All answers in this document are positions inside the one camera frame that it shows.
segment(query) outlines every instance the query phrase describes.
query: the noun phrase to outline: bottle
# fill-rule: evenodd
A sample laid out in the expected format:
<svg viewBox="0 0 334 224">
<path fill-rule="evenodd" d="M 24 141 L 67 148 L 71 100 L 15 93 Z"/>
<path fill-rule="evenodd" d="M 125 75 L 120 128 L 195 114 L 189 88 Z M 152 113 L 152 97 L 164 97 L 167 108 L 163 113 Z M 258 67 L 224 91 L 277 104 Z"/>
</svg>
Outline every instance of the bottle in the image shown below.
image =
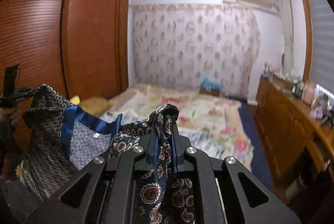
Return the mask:
<svg viewBox="0 0 334 224">
<path fill-rule="evenodd" d="M 294 95 L 295 95 L 297 98 L 299 98 L 299 93 L 300 93 L 299 91 L 300 91 L 301 81 L 302 81 L 302 79 L 299 77 L 299 78 L 297 79 L 296 89 L 295 89 L 295 93 L 294 93 Z"/>
<path fill-rule="evenodd" d="M 296 95 L 296 89 L 297 89 L 297 81 L 294 80 L 293 81 L 293 87 L 292 87 L 292 90 L 291 90 L 293 96 Z"/>
<path fill-rule="evenodd" d="M 328 95 L 324 94 L 321 98 L 321 109 L 326 112 L 326 107 L 328 104 Z"/>
<path fill-rule="evenodd" d="M 265 79 L 269 79 L 269 75 L 270 75 L 270 72 L 269 72 L 269 69 L 268 69 L 268 65 L 267 65 L 267 63 L 264 63 L 264 71 L 262 73 L 262 76 Z"/>
<path fill-rule="evenodd" d="M 314 98 L 314 93 L 315 93 L 315 83 L 311 82 L 307 86 L 304 96 L 302 97 L 302 100 L 304 101 L 304 103 L 310 106 Z"/>
<path fill-rule="evenodd" d="M 298 91 L 298 98 L 302 98 L 302 96 L 303 96 L 303 92 L 304 92 L 304 83 L 301 81 L 300 82 L 300 86 L 299 86 L 299 91 Z"/>
<path fill-rule="evenodd" d="M 302 94 L 302 100 L 304 99 L 304 97 L 305 97 L 305 93 L 306 93 L 306 90 L 307 90 L 307 87 L 309 86 L 309 84 L 308 83 L 305 83 L 304 84 L 304 89 L 303 89 L 303 94 Z"/>
</svg>

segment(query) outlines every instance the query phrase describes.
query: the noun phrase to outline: wooden dresser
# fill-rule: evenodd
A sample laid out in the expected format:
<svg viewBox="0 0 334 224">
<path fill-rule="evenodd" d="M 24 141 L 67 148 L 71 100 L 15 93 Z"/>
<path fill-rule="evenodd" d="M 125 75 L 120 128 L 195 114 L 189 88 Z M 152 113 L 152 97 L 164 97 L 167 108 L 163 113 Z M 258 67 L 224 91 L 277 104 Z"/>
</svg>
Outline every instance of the wooden dresser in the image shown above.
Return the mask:
<svg viewBox="0 0 334 224">
<path fill-rule="evenodd" d="M 330 160 L 328 169 L 333 180 L 334 130 L 310 118 L 311 108 L 303 101 L 284 94 L 264 78 L 257 101 L 254 118 L 274 178 L 282 178 L 306 149 L 318 173 Z"/>
</svg>

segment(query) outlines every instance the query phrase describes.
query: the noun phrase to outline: wardrobe door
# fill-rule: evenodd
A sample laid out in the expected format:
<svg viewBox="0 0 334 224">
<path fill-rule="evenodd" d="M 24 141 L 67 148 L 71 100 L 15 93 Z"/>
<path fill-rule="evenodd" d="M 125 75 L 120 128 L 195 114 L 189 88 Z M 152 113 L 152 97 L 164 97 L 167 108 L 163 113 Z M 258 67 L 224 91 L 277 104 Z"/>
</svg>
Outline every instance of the wardrobe door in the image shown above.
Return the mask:
<svg viewBox="0 0 334 224">
<path fill-rule="evenodd" d="M 119 34 L 119 54 L 120 54 L 120 76 L 121 92 L 129 87 L 128 78 L 128 8 L 129 0 L 121 0 L 120 4 L 120 34 Z"/>
<path fill-rule="evenodd" d="M 66 0 L 64 63 L 70 96 L 120 93 L 118 32 L 120 0 Z"/>
<path fill-rule="evenodd" d="M 20 64 L 17 87 L 49 84 L 64 96 L 61 59 L 63 0 L 2 0 L 0 2 L 0 95 L 5 68 Z M 19 104 L 21 112 L 30 101 Z M 14 138 L 25 151 L 30 131 L 20 120 Z"/>
</svg>

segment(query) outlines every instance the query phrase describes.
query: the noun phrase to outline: bed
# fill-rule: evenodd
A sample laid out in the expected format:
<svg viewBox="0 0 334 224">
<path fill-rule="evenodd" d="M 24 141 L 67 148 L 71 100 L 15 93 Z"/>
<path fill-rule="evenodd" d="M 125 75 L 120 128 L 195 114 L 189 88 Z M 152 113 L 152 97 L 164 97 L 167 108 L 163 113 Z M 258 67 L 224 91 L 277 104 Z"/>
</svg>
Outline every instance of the bed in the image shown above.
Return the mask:
<svg viewBox="0 0 334 224">
<path fill-rule="evenodd" d="M 189 137 L 192 146 L 215 158 L 235 156 L 268 189 L 273 190 L 266 156 L 246 103 L 193 91 L 137 84 L 112 98 L 112 108 L 101 118 L 112 121 L 122 113 L 122 124 L 139 121 L 166 103 L 178 107 L 179 133 Z"/>
</svg>

